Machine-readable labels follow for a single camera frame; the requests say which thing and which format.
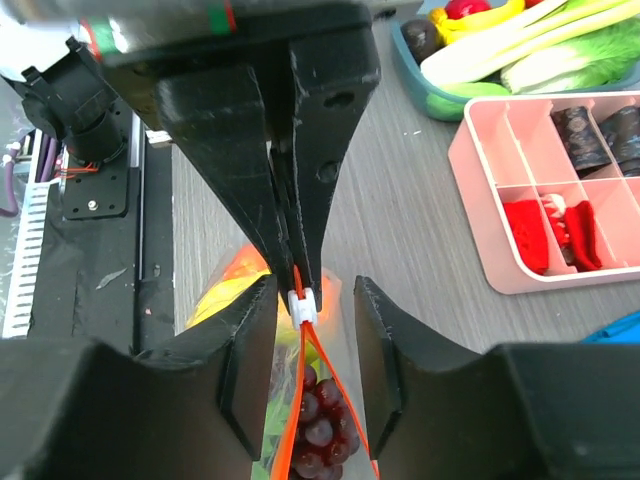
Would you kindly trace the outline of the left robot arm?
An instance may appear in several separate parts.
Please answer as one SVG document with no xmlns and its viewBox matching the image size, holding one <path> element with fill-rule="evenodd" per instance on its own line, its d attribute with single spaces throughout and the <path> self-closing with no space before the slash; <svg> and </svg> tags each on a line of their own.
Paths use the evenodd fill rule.
<svg viewBox="0 0 640 480">
<path fill-rule="evenodd" d="M 88 33 L 7 77 L 49 135 L 93 140 L 116 100 L 166 132 L 276 276 L 322 294 L 346 151 L 380 80 L 363 1 L 5 1 L 32 32 Z"/>
</svg>

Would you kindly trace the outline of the clear zip top bag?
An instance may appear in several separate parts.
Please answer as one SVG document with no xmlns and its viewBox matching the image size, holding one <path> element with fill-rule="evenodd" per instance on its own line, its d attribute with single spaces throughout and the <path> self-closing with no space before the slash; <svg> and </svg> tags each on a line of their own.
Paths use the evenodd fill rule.
<svg viewBox="0 0 640 480">
<path fill-rule="evenodd" d="M 322 310 L 317 322 L 300 328 L 278 301 L 275 346 L 271 366 L 260 459 L 253 463 L 253 479 L 291 479 L 293 455 L 302 444 L 303 370 L 310 367 L 316 378 L 337 382 L 346 400 L 346 412 L 354 420 L 356 451 L 349 457 L 337 447 L 329 449 L 332 460 L 343 463 L 337 471 L 344 479 L 377 479 L 378 467 L 369 459 L 363 401 L 356 379 L 355 337 L 345 330 L 340 310 L 341 280 L 330 270 L 322 271 Z"/>
</svg>

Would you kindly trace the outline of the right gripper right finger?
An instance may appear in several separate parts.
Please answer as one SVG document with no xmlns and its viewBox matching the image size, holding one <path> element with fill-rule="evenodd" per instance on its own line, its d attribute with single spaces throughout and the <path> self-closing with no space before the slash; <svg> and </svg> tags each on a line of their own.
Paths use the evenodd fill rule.
<svg viewBox="0 0 640 480">
<path fill-rule="evenodd" d="M 507 343 L 475 353 L 358 277 L 369 453 L 384 479 L 635 479 L 639 349 Z"/>
</svg>

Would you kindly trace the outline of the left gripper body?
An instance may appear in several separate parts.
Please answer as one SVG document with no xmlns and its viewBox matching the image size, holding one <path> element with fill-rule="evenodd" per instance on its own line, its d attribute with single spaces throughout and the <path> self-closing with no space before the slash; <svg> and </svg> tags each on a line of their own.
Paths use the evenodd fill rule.
<svg viewBox="0 0 640 480">
<path fill-rule="evenodd" d="M 362 1 L 136 1 L 94 22 L 107 81 L 176 145 L 347 145 L 380 77 Z"/>
</svg>

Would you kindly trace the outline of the small orange fruit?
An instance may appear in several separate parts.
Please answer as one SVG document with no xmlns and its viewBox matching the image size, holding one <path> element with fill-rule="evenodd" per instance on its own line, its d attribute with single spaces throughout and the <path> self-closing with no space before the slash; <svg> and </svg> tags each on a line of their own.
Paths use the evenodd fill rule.
<svg viewBox="0 0 640 480">
<path fill-rule="evenodd" d="M 261 253 L 252 244 L 242 246 L 223 272 L 224 281 L 249 277 L 255 274 L 270 273 L 270 269 Z"/>
</svg>

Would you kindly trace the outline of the purple grape bunch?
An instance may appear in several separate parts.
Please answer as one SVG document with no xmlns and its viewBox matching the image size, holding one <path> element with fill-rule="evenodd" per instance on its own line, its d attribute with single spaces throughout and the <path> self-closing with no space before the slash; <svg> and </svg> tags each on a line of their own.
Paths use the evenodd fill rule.
<svg viewBox="0 0 640 480">
<path fill-rule="evenodd" d="M 360 448 L 360 437 L 334 378 L 320 379 L 306 365 L 288 479 L 346 479 L 345 464 Z"/>
</svg>

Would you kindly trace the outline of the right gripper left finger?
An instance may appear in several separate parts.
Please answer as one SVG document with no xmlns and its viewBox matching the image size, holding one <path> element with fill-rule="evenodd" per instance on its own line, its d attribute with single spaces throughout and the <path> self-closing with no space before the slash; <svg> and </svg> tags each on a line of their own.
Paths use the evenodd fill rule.
<svg viewBox="0 0 640 480">
<path fill-rule="evenodd" d="M 247 479 L 259 459 L 278 289 L 127 356 L 88 340 L 1 344 L 5 479 Z"/>
</svg>

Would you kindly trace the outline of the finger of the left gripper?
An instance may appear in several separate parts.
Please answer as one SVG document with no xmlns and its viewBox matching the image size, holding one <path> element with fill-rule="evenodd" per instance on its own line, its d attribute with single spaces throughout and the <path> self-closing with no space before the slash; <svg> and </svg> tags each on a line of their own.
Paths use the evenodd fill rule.
<svg viewBox="0 0 640 480">
<path fill-rule="evenodd" d="M 163 129 L 261 253 L 286 297 L 294 287 L 292 254 L 254 70 L 236 65 L 163 78 L 155 99 Z"/>
<path fill-rule="evenodd" d="M 295 100 L 287 227 L 302 284 L 322 303 L 322 247 L 344 157 L 380 81 L 372 37 L 309 37 L 290 46 Z"/>
</svg>

